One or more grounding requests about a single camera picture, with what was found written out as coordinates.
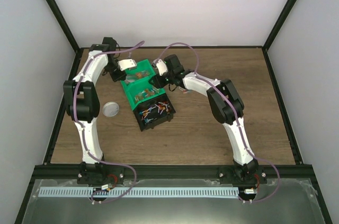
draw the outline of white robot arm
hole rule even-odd
[[[213,79],[209,79],[203,76],[199,76],[199,77],[204,78],[205,80],[212,83],[214,86],[220,85],[220,80],[217,80],[217,79],[213,80]],[[202,95],[205,95],[206,97],[207,97],[207,90],[211,88],[209,84],[198,79],[193,72],[187,74],[183,78],[183,83],[186,89],[196,91]],[[240,126],[242,127],[242,131],[244,132],[243,135],[245,137],[246,145],[248,149],[252,152],[251,148],[249,147],[247,135],[244,129],[244,118],[241,117],[238,120],[239,120]],[[234,161],[242,166],[250,163],[253,160],[253,157],[249,155],[248,151],[246,150],[246,147],[243,144],[242,138],[239,134],[239,129],[237,127],[237,124],[233,122],[232,125],[229,125],[224,122],[222,126],[224,126],[224,128],[226,129],[229,141],[231,142]]]
[[[103,153],[100,148],[96,130],[96,120],[100,109],[99,99],[95,90],[97,79],[99,78],[101,71],[105,68],[105,70],[110,73],[113,81],[124,80],[126,78],[124,71],[137,66],[137,63],[133,59],[118,61],[110,55],[98,56],[98,54],[103,51],[114,51],[115,45],[116,42],[111,38],[106,39],[106,41],[104,39],[103,44],[93,45],[90,48],[88,59],[78,75],[76,75],[73,80],[68,80],[64,83],[66,111],[73,120],[73,96],[74,94],[79,94],[76,108],[78,120],[83,126],[77,122],[75,122],[75,126],[78,129],[82,144],[82,159],[88,164],[94,164],[96,161],[86,152],[83,144],[83,130],[85,131],[85,139],[88,150],[95,158],[103,159]],[[80,79],[82,83],[79,92],[74,93],[75,84],[79,82]]]
[[[176,55],[170,55],[163,61],[159,59],[155,62],[154,66],[157,67],[159,74],[155,75],[149,82],[157,88],[163,88],[167,84],[175,84],[208,97],[213,116],[224,126],[230,140],[236,175],[244,180],[245,177],[253,174],[258,169],[258,162],[253,158],[254,153],[249,146],[244,129],[244,104],[233,83],[228,79],[222,81],[209,79],[192,70],[184,70]],[[215,86],[232,103],[237,112],[238,123],[233,110],[211,85]]]

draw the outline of green box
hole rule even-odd
[[[135,69],[125,70],[127,77],[128,75],[135,75],[136,73],[141,73],[142,71],[147,71],[149,75],[141,79],[135,80],[134,82],[130,82],[129,84],[126,84],[124,81],[121,81],[122,88],[127,96],[128,102],[132,110],[134,110],[140,103],[147,101],[147,100],[151,100],[152,98],[155,98],[165,93],[165,90],[161,88],[161,89],[158,89],[159,91],[158,93],[136,102],[135,100],[136,95],[138,95],[145,89],[153,88],[153,86],[148,81],[155,75],[155,72],[152,68],[152,65],[150,64],[148,60],[143,60],[143,61],[138,62],[137,68]]]

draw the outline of white wall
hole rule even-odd
[[[339,0],[298,0],[269,56],[305,163],[339,223]]]
[[[42,164],[74,52],[44,0],[0,0],[0,223]]]
[[[263,45],[286,0],[56,0],[81,47]]]

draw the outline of wooden tabletop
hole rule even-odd
[[[133,59],[153,61],[162,49],[138,49]],[[198,73],[209,78],[229,78],[244,104],[245,130],[255,155],[275,164],[294,164],[287,134],[261,49],[197,49]],[[195,68],[195,55],[189,49],[170,49],[183,66]],[[84,51],[80,69],[88,56]],[[128,164],[233,164],[233,152],[226,131],[218,123],[206,97],[179,89],[166,93],[176,114],[153,130],[141,132],[120,82],[100,76],[96,83],[100,106],[115,101],[119,113],[111,118],[102,112],[97,131],[105,160]],[[52,163],[80,163],[82,148],[78,131],[65,114]]]

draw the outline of black box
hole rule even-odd
[[[159,104],[159,102],[166,103],[168,107],[167,108],[168,111],[163,110],[161,112],[161,110],[159,110],[159,107],[157,107],[157,105],[160,107],[166,107],[166,106]],[[155,98],[152,98],[150,100],[140,103],[134,109],[133,113],[138,121],[140,130],[143,131],[147,129],[153,129],[155,126],[163,122],[171,121],[173,119],[173,115],[175,114],[175,110],[169,98],[167,97],[167,94],[162,94]]]

